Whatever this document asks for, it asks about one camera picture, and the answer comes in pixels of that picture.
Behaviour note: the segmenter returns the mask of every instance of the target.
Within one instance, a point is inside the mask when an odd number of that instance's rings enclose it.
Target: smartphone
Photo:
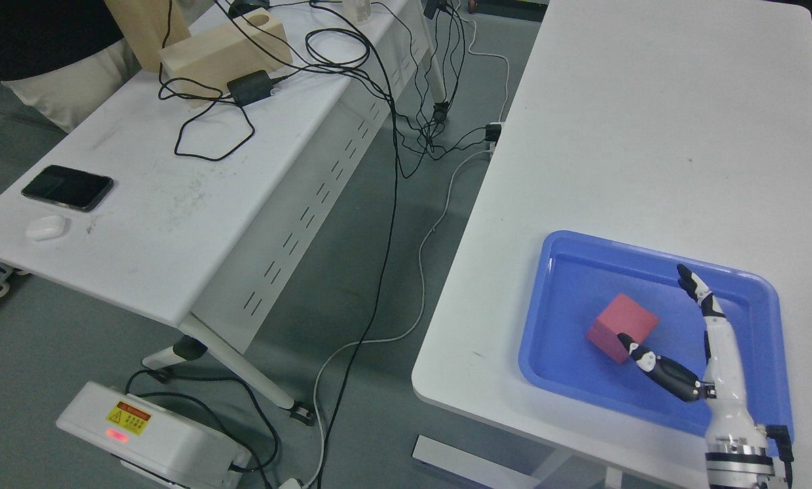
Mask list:
[[[89,213],[113,187],[113,179],[55,164],[45,168],[21,192],[25,197]]]

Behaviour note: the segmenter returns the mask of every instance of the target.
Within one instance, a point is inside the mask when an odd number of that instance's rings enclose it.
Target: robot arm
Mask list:
[[[630,358],[651,380],[679,399],[706,399],[713,414],[705,440],[707,479],[711,488],[766,489],[777,482],[772,458],[767,456],[767,435],[778,441],[786,464],[786,482],[792,487],[792,451],[785,427],[754,424],[747,409],[747,387],[735,331],[714,292],[698,275],[678,264],[678,284],[701,309],[705,321],[704,381],[678,364],[648,350],[626,334],[617,337]]]

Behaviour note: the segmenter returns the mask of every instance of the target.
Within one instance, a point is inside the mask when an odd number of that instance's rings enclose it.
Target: red indicator light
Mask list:
[[[112,439],[117,439],[123,443],[126,443],[129,440],[129,436],[127,436],[127,434],[120,433],[119,431],[116,431],[113,428],[108,428],[107,431],[105,431],[105,433],[107,433],[107,436],[112,437]]]

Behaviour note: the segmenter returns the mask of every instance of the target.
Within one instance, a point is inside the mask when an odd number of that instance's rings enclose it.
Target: black charger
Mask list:
[[[282,78],[271,80],[270,76],[267,75],[267,71],[261,69],[229,81],[228,90],[232,93],[234,102],[238,106],[244,107],[270,96],[273,85],[281,80]]]

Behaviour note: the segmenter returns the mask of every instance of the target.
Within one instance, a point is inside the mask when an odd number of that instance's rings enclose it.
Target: yellow warning sticker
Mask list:
[[[143,412],[135,406],[121,401],[117,402],[117,405],[111,409],[111,413],[107,415],[108,421],[120,428],[132,431],[136,435],[143,433],[150,418],[152,415],[149,412]]]

